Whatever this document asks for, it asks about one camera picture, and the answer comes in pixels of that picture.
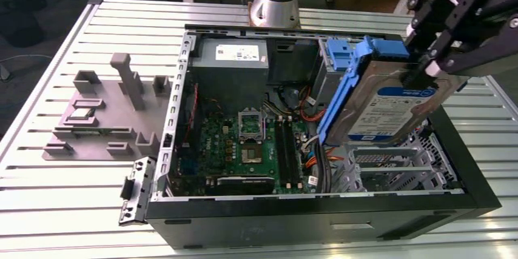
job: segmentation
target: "screw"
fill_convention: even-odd
[[[512,29],[516,29],[518,27],[518,18],[512,19],[509,26],[512,27]]]

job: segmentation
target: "sticker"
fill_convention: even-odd
[[[426,103],[434,94],[436,89],[379,89],[349,131],[349,137],[355,141],[379,141],[394,136],[413,118],[414,107]]]
[[[307,103],[310,103],[313,106],[315,105],[315,103],[317,103],[317,100],[313,98],[313,97],[307,97],[306,98],[306,101],[307,101]]]
[[[218,45],[218,61],[259,61],[258,45]]]
[[[318,184],[318,177],[310,176],[307,178],[307,183],[309,183],[309,185],[317,186],[317,184]]]

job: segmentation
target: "green circuit board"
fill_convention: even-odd
[[[210,175],[266,175],[275,179],[275,193],[303,193],[299,185],[282,186],[279,182],[279,165],[277,159],[275,122],[265,121],[265,140],[239,143],[238,118],[209,118],[203,122],[201,136],[201,155],[197,174]],[[243,127],[250,132],[258,131],[254,121],[243,121]],[[297,137],[306,133],[303,122],[293,123],[293,132]],[[298,163],[302,177],[302,165]]]

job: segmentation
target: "blue drive bracket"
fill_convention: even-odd
[[[334,70],[345,72],[351,66],[353,60],[353,49],[347,41],[343,39],[329,39],[326,45]]]
[[[326,114],[323,115],[322,121],[317,128],[319,141],[322,144],[326,144],[326,137],[333,126],[333,122],[337,116],[341,114],[341,110],[347,102],[347,98],[350,97],[353,90],[361,80],[358,69],[365,58],[369,56],[381,58],[409,58],[410,56],[402,41],[373,39],[371,37],[365,36],[363,41],[357,44],[354,50],[351,50],[347,40],[345,39],[330,39],[327,42],[331,42],[331,45],[329,44],[329,53],[334,62],[335,70],[338,70],[338,64],[338,67],[343,68],[345,76],[341,84],[338,85],[338,89],[333,96]],[[339,58],[337,58],[337,54],[333,54],[333,52],[339,52]]]

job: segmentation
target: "slotted metal table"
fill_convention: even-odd
[[[403,33],[410,18],[301,9],[305,29]],[[239,5],[104,0],[88,4],[0,142],[0,257],[516,258],[518,114],[493,78],[473,78],[445,109],[502,208],[409,241],[173,250],[151,226],[119,227],[132,161],[46,161],[43,146],[74,95],[78,70],[116,78],[111,54],[143,79],[177,72],[185,24],[246,25]]]

